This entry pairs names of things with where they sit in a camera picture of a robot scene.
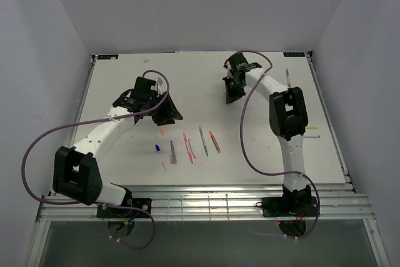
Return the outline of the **green label clear pen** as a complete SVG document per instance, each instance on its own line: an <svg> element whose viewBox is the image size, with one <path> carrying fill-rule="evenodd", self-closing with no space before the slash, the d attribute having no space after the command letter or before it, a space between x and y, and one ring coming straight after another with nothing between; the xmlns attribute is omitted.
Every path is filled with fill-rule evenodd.
<svg viewBox="0 0 400 267"><path fill-rule="evenodd" d="M204 153L208 157L209 156L208 147L206 145L206 140L205 140L205 137L204 137L203 129L202 129L201 126L198 126L198 129L199 129L199 134L200 134L200 137L201 137L201 142L202 142Z"/></svg>

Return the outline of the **red highlighter pen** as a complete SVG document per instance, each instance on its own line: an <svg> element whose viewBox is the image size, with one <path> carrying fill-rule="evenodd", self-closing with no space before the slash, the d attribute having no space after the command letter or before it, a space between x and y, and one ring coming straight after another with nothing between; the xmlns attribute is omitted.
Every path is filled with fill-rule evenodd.
<svg viewBox="0 0 400 267"><path fill-rule="evenodd" d="M185 132L183 132L182 135L183 135L184 144L185 144L185 147L186 147L186 151L187 151L187 155L188 155L189 161L191 162L191 164L193 164L193 163L194 163L194 158L193 158L193 154L192 154L192 152L191 152L191 150L190 150L190 147L189 147L188 138L187 138Z"/></svg>

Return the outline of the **blue pen cap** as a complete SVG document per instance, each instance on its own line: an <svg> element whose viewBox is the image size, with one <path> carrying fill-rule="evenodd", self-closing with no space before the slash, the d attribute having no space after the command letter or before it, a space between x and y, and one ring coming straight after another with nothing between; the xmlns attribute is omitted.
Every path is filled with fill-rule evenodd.
<svg viewBox="0 0 400 267"><path fill-rule="evenodd" d="M157 144L155 145L155 148L157 153L161 153L161 148Z"/></svg>

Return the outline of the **purple highlighter pen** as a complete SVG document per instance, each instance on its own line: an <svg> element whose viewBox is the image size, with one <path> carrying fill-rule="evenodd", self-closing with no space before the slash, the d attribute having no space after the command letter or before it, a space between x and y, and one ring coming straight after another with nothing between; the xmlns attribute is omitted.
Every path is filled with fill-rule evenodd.
<svg viewBox="0 0 400 267"><path fill-rule="evenodd" d="M175 162L175 164L177 164L176 152L175 152L174 144L173 144L173 141L172 141L172 140L170 140L170 148L171 148L171 155L172 155L173 158L174 158L174 162Z"/></svg>

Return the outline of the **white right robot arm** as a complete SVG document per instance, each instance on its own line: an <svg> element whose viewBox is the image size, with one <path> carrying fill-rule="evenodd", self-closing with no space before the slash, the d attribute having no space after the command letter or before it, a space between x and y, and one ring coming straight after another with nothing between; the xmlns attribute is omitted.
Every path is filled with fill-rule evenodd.
<svg viewBox="0 0 400 267"><path fill-rule="evenodd" d="M308 114L303 91L299 87L290 88L268 76L267 71L249 64L233 70L227 69L222 80L226 87L226 102L233 103L243 97L244 87L251 88L245 100L239 123L239 139L244 159L250 168L265 176L283 177L283 210L297 215L311 202L311 187L305 175L303 140ZM281 147L283 171L268 173L257 169L249 160L243 138L244 115L250 97L259 93L269 103L269 125Z"/></svg>

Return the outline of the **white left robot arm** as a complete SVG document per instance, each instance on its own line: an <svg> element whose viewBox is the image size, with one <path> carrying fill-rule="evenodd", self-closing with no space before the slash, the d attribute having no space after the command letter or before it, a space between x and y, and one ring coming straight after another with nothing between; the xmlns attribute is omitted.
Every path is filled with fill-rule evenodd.
<svg viewBox="0 0 400 267"><path fill-rule="evenodd" d="M140 93L128 89L113 102L105 121L72 147L61 146L56 151L53 190L86 205L110 204L118 216L127 216L133 208L129 191L102 180L99 163L117 140L146 116L156 126L183 119L166 92Z"/></svg>

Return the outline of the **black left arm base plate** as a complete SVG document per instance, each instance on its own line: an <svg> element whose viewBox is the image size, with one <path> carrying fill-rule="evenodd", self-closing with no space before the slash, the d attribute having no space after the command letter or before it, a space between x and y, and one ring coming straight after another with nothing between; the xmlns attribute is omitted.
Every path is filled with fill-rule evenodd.
<svg viewBox="0 0 400 267"><path fill-rule="evenodd" d="M151 214L152 209L151 198L131 198L122 205L124 207L132 207L147 211ZM108 206L99 205L97 207L96 217L101 219L131 219L131 218L149 218L146 213L131 209L110 208Z"/></svg>

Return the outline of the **pink label clear pen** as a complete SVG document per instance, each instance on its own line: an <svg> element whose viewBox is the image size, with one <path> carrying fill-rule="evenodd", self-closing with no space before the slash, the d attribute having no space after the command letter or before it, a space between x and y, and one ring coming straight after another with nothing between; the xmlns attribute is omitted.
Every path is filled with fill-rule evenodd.
<svg viewBox="0 0 400 267"><path fill-rule="evenodd" d="M291 88L291 82L290 82L290 77L289 77L289 71L288 71L287 68L286 68L286 81L287 81L287 86L288 86L289 88Z"/></svg>

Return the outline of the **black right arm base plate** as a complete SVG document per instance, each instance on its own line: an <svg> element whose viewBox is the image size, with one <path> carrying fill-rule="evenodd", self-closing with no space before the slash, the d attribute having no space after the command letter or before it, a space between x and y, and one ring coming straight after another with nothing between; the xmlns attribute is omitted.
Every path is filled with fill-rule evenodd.
<svg viewBox="0 0 400 267"><path fill-rule="evenodd" d="M284 190L280 197L264 197L261 199L264 217L317 217L319 206L317 198L312 196L309 188L290 192Z"/></svg>

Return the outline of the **orange highlighter pen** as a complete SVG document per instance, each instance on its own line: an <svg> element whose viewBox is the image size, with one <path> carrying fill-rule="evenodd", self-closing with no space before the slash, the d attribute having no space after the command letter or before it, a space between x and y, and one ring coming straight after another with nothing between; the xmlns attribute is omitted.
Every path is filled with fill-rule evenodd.
<svg viewBox="0 0 400 267"><path fill-rule="evenodd" d="M216 137L215 137L214 133L212 131L209 131L209 135L211 137L211 140L212 140L212 143L213 143L214 147L216 148L217 153L220 153L221 149L220 149L220 147L218 145L218 142L216 140Z"/></svg>

